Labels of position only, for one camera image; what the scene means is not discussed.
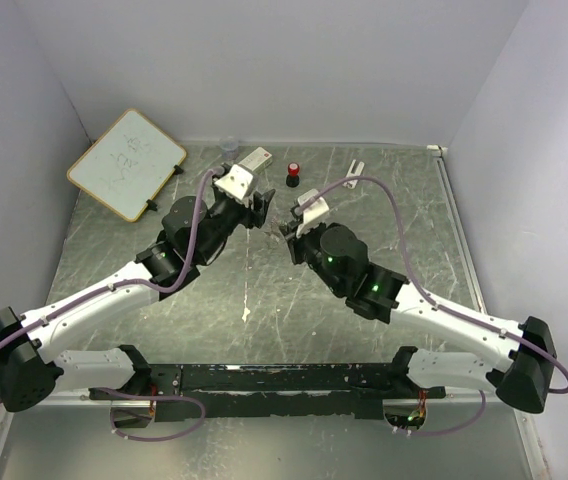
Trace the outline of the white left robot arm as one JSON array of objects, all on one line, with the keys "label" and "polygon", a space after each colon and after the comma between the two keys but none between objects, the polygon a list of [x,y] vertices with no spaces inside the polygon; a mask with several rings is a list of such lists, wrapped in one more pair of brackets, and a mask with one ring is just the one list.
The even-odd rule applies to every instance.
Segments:
[{"label": "white left robot arm", "polygon": [[52,393],[82,388],[118,390],[129,399],[145,395],[150,368],[135,347],[74,351],[71,345],[100,323],[158,303],[195,281],[237,227],[264,225],[275,195],[255,192],[238,201],[220,188],[213,192],[211,207],[202,194],[176,200],[157,239],[107,278],[23,314],[1,309],[0,405],[21,412]]}]

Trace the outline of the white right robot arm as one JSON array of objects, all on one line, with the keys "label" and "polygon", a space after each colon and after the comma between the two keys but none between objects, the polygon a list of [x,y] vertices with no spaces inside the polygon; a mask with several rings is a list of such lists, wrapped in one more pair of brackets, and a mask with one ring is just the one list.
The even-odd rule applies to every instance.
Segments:
[{"label": "white right robot arm", "polygon": [[298,229],[295,222],[279,228],[292,262],[307,265],[356,315],[404,322],[455,346],[443,355],[416,350],[393,368],[388,384],[395,395],[450,386],[493,392],[523,412],[544,411],[557,358],[545,321],[500,319],[419,290],[406,276],[370,261],[367,245],[344,225]]}]

